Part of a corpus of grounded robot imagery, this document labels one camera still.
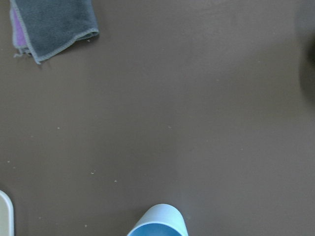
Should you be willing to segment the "purple folded cloth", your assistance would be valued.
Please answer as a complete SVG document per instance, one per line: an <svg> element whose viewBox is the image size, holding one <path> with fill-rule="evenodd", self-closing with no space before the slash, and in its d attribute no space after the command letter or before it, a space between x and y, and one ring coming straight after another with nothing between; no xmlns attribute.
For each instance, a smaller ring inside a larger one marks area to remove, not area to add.
<svg viewBox="0 0 315 236"><path fill-rule="evenodd" d="M27 48L24 32L14 8L10 10L10 17L13 31L13 45L17 49Z"/></svg>

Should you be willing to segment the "beige rabbit print tray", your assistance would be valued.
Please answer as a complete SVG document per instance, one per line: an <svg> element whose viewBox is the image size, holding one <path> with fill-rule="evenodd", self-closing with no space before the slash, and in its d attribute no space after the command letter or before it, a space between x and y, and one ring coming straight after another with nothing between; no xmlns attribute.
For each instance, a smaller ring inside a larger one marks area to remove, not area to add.
<svg viewBox="0 0 315 236"><path fill-rule="evenodd" d="M9 196L0 191L0 235L14 236L14 208Z"/></svg>

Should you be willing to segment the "light blue plastic cup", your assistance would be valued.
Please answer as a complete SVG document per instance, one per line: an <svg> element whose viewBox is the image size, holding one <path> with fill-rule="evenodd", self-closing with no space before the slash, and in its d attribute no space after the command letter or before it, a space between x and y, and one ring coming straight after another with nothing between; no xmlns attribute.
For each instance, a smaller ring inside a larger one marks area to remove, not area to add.
<svg viewBox="0 0 315 236"><path fill-rule="evenodd" d="M127 236L188 236L180 211L169 204L149 208Z"/></svg>

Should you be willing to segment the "grey folded cloth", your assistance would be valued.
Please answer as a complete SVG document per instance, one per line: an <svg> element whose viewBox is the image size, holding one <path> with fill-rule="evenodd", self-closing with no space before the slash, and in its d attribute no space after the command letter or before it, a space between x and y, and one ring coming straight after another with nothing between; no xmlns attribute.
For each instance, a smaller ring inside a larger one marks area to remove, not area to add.
<svg viewBox="0 0 315 236"><path fill-rule="evenodd" d="M99 34L90 0L12 0L11 8L17 13L27 43L27 48L16 48L15 56L30 55L37 64Z"/></svg>

